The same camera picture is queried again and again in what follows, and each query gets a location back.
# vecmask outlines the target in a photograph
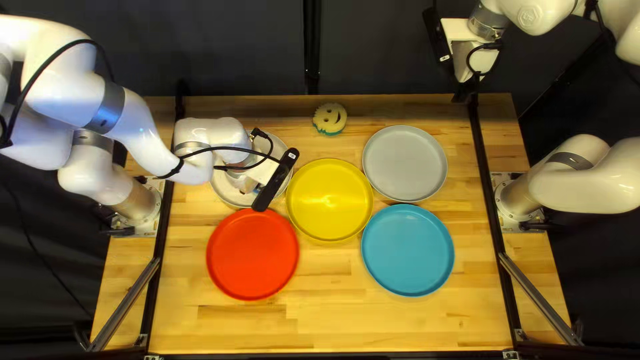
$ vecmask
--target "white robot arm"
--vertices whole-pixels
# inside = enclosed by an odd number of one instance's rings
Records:
[[[615,214],[640,206],[640,137],[609,148],[593,135],[576,135],[496,191],[498,210],[527,221],[542,206],[574,213]]]
[[[429,29],[439,60],[452,58],[456,79],[464,83],[473,71],[488,72],[498,56],[493,44],[513,23],[530,35],[541,35],[569,15],[582,16],[586,0],[479,0],[468,19],[440,19]],[[600,20],[616,38],[616,54],[640,65],[640,1],[600,0]],[[425,14],[428,26],[433,21]],[[437,43],[447,41],[443,54]],[[503,218],[528,221],[542,206],[576,213],[622,213],[640,206],[640,138],[614,147],[591,135],[577,135],[552,151],[515,181],[502,183],[495,204]]]
[[[15,61],[24,62],[24,89],[54,53],[82,39],[89,37],[56,22],[0,15],[0,104],[4,103]],[[58,181],[64,189],[89,196],[134,220],[149,216],[155,201],[122,168],[112,165],[113,140],[121,142],[150,173],[172,174],[168,179],[182,184],[211,181],[215,159],[242,166],[260,160],[246,152],[209,151],[185,159],[179,167],[181,160],[162,142],[145,101],[94,73],[95,55],[93,44],[76,44],[40,73],[13,131],[3,127],[0,132],[3,140],[11,136],[10,143],[2,144],[1,154],[32,167],[59,170]],[[12,110],[9,104],[3,106],[5,119],[10,118]],[[182,155],[219,145],[253,149],[253,139],[233,118],[181,120],[176,125],[175,141]],[[280,154],[274,155],[282,155],[283,150],[278,151]],[[229,179],[236,191],[252,192],[256,186],[266,185],[277,167],[276,162],[267,160]]]
[[[467,55],[474,48],[495,42],[513,23],[530,35],[542,35],[569,15],[582,16],[586,0],[478,0],[468,19],[442,19],[442,27],[460,83],[473,75]],[[616,54],[622,60],[640,65],[640,1],[600,0],[600,19],[617,40]],[[595,12],[591,20],[598,20]],[[469,59],[474,70],[489,71],[498,49],[480,49]]]

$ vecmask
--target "smiley face sponge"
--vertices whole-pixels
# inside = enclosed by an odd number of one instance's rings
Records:
[[[321,134],[338,135],[347,124],[347,111],[342,105],[329,102],[316,110],[313,123]]]

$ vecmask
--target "blue plate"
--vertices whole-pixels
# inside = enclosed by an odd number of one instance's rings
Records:
[[[382,209],[362,234],[362,259],[388,291],[406,297],[433,293],[449,278],[455,255],[451,235],[432,213],[399,204]]]

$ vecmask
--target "red plate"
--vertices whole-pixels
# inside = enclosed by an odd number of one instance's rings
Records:
[[[296,233],[272,210],[237,211],[220,222],[207,245],[213,282],[239,300],[260,300],[280,291],[291,279],[300,249]]]

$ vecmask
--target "wooden table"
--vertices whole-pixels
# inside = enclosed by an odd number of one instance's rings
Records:
[[[173,98],[146,98],[161,136],[172,134]],[[466,108],[451,95],[320,95],[189,97],[190,117],[233,116],[300,150],[295,170],[318,158],[340,158],[362,168],[362,149],[376,131],[406,124],[433,135],[444,148],[449,172],[443,188],[418,205],[440,218],[452,235],[456,261],[447,283],[418,299],[390,294],[368,275],[359,235],[340,246],[316,245],[301,233],[300,262],[277,295],[241,302],[213,285],[205,248],[216,225],[234,212],[210,185],[176,184],[149,350],[159,354],[264,352],[377,352],[501,350],[511,346],[472,134]],[[348,124],[323,136],[310,116],[325,102],[339,102]],[[528,162],[509,94],[480,98],[479,113],[492,171],[524,171]],[[133,159],[132,175],[146,174]],[[374,212],[394,202],[376,193]],[[284,197],[271,207],[286,216]],[[568,321],[546,234],[505,235],[508,254]],[[112,239],[93,323],[95,336],[153,253],[153,239]],[[517,283],[522,327],[529,337],[560,342]],[[109,348],[136,339],[141,296]]]

